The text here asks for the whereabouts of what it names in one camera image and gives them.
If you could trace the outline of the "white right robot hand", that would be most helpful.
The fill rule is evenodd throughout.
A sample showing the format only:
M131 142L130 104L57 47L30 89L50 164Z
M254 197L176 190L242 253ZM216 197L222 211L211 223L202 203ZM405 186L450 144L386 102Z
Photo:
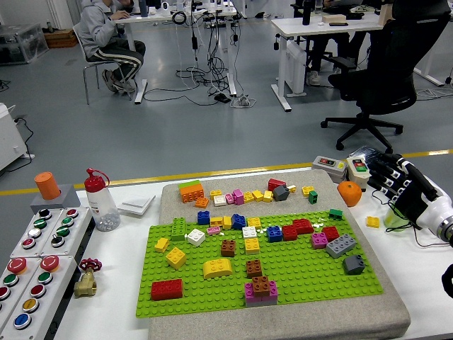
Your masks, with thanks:
M367 158L368 184L390 199L399 213L441 240L452 236L452 199L400 154L376 151Z

